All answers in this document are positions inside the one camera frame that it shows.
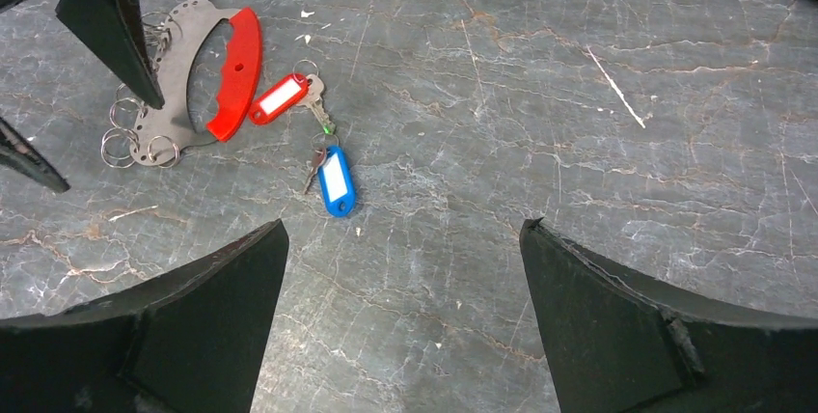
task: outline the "silver key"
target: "silver key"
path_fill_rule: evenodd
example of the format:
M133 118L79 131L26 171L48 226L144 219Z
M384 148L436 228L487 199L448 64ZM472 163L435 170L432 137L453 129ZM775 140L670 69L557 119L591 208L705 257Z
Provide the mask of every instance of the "silver key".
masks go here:
M318 123L321 124L321 127L324 129L324 133L332 135L335 133L335 124L330 121L329 114L324 110L324 99L321 97L321 94L324 93L325 90L324 82L314 73L307 75L307 80L310 81L310 90L307 91L307 95L304 96L304 99L298 101L298 104L310 108L318 120Z
M310 186L313 184L313 180L315 179L315 175L318 173L318 169L324 165L324 162L327 160L327 149L321 148L320 150L313 151L313 160L310 162L310 175L307 177L307 183L304 185L304 192L302 194L307 194L310 192Z

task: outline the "red plastic grip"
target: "red plastic grip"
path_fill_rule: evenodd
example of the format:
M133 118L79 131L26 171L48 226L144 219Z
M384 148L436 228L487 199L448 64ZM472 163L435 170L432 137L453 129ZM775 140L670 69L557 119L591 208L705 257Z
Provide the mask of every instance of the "red plastic grip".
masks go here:
M300 73L291 73L250 106L250 122L267 125L307 95L310 82Z
M261 74L261 23L250 8L230 19L232 37L222 66L222 87L216 95L219 111L207 129L221 142L232 138L241 127Z

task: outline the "gray marble surface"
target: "gray marble surface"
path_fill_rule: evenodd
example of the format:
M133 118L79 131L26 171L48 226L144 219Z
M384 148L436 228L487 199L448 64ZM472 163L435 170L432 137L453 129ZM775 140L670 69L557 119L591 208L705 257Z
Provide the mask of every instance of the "gray marble surface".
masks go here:
M213 0L259 13L259 89L319 64L359 196L345 219L299 194L320 131L306 109L173 169L106 167L119 82L56 1L0 16L0 112L73 186L0 178L0 317L57 313L282 218L254 411L559 411L517 243L539 216L683 288L818 317L811 0ZM200 128L229 35L192 75Z

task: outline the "red key tag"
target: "red key tag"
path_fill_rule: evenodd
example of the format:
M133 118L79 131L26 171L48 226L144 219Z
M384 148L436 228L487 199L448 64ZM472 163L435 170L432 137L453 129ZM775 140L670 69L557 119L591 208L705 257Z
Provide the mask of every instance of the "red key tag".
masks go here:
M307 95L310 83L300 73L291 73L250 105L250 122L267 125Z

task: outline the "white label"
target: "white label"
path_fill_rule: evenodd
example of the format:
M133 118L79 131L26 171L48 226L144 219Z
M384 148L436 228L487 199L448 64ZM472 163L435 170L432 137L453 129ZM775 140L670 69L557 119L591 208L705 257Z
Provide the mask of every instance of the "white label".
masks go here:
M346 180L343 178L341 160L338 159L337 154L331 155L321 170L324 172L324 183L327 185L327 196L330 198L330 203L342 198L349 192L346 189Z
M291 97L298 94L301 91L301 86L295 82L295 80L290 77L288 81L284 82L284 85L279 87L275 92L271 93L268 97L261 100L261 110L267 113L269 116L270 114L276 112L278 108L284 105Z

